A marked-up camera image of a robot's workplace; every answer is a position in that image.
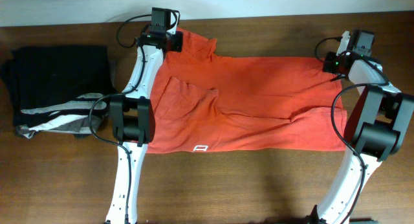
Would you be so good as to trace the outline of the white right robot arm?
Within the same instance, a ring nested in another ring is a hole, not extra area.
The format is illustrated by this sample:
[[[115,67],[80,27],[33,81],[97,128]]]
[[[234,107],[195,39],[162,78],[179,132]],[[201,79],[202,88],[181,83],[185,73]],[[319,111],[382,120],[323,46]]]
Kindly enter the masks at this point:
[[[355,29],[336,37],[340,45],[322,60],[323,71],[352,84],[360,97],[343,133],[335,134],[345,144],[345,153],[327,195],[313,207],[304,223],[350,223],[351,214],[373,172],[399,151],[413,115],[413,96],[402,93],[372,58],[374,32]]]

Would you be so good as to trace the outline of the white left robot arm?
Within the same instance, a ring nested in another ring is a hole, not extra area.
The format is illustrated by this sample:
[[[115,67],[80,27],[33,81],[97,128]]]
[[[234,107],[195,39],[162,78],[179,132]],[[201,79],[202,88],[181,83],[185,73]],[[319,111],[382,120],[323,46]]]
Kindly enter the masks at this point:
[[[105,222],[135,224],[140,174],[155,135],[150,100],[155,77],[168,52],[181,52],[183,33],[177,30],[180,12],[154,7],[151,21],[135,38],[136,62],[124,90],[109,99],[109,116],[118,148],[114,192]]]

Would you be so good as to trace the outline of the red orange t-shirt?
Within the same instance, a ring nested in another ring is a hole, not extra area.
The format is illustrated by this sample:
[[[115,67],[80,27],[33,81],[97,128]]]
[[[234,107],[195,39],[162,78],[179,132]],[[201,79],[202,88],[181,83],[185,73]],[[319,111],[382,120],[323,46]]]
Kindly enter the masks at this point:
[[[167,54],[151,92],[149,153],[345,148],[342,86],[318,60],[232,58],[215,48],[215,39],[185,31],[182,51]]]

